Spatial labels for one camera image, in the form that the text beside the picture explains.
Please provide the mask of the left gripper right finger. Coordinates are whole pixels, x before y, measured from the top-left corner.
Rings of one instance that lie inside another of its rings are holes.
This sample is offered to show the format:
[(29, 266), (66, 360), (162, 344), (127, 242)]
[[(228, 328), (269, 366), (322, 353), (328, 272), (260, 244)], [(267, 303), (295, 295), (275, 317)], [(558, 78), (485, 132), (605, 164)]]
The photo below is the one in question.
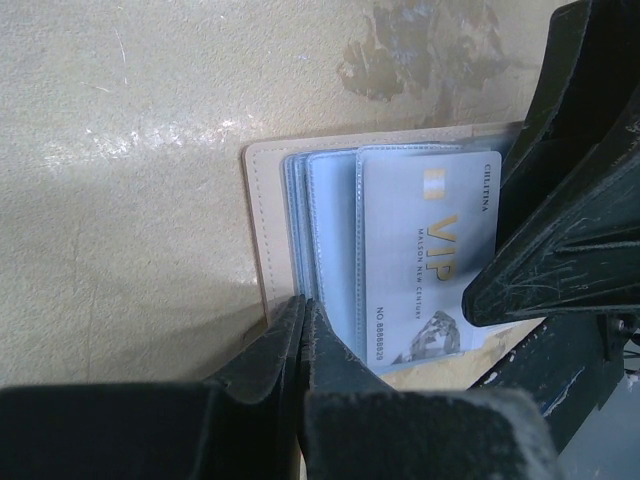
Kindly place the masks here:
[(308, 478), (562, 478), (549, 428), (525, 392), (397, 391), (337, 338), (318, 302), (306, 308)]

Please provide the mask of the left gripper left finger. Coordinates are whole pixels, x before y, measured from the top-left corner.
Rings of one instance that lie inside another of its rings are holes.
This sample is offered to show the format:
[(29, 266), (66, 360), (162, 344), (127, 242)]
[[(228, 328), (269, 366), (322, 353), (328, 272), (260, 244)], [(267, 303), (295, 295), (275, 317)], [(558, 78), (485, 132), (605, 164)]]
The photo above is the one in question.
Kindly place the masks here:
[(295, 479), (306, 301), (196, 382), (5, 388), (5, 479)]

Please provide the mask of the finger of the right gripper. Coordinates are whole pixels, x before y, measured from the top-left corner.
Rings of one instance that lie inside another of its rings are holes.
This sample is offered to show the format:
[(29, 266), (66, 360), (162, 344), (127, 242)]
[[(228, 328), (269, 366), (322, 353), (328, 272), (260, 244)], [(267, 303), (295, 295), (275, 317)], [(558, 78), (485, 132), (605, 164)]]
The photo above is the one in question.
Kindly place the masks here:
[(621, 115), (467, 287), (488, 326), (559, 314), (639, 312), (639, 115)]
[(638, 2), (558, 8), (529, 111), (502, 161), (496, 255), (626, 112), (639, 115)]

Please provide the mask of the blue credit cards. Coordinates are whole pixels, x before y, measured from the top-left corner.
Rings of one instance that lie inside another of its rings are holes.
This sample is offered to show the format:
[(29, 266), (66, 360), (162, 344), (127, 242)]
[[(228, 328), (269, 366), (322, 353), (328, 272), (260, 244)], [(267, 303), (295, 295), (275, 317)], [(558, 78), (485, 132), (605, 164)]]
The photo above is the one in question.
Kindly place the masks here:
[(318, 301), (338, 338), (362, 361), (356, 302), (356, 150), (307, 151), (281, 164), (294, 290)]

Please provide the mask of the beige leather card holder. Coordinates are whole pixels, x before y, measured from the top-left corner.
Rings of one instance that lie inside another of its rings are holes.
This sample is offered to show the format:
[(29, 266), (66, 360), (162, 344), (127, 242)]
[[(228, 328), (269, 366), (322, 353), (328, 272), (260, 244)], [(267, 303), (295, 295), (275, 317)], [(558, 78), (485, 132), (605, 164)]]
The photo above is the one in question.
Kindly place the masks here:
[(282, 162), (289, 156), (314, 150), (345, 149), (362, 145), (458, 141), (491, 135), (515, 135), (522, 123), (469, 124), (418, 130), (260, 141), (244, 153), (246, 187), (257, 255), (258, 279), (265, 317), (274, 322), (278, 309), (294, 295), (287, 224), (286, 189)]

